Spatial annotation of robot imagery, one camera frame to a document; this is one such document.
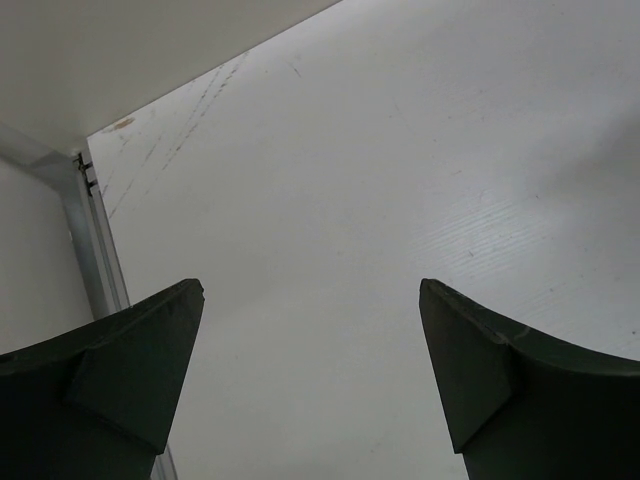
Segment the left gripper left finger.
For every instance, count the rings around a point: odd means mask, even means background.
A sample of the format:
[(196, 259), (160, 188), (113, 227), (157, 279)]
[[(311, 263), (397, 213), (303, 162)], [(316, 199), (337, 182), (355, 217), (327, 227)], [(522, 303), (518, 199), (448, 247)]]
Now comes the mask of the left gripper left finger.
[(148, 479), (166, 448), (204, 308), (182, 280), (1, 357), (4, 479)]

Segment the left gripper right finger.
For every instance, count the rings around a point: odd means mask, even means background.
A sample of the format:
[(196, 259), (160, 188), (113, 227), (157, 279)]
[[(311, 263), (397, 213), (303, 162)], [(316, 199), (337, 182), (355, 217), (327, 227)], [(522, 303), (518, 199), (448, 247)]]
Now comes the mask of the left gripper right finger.
[(422, 280), (419, 309), (469, 478), (638, 478), (637, 361), (545, 334), (435, 279)]

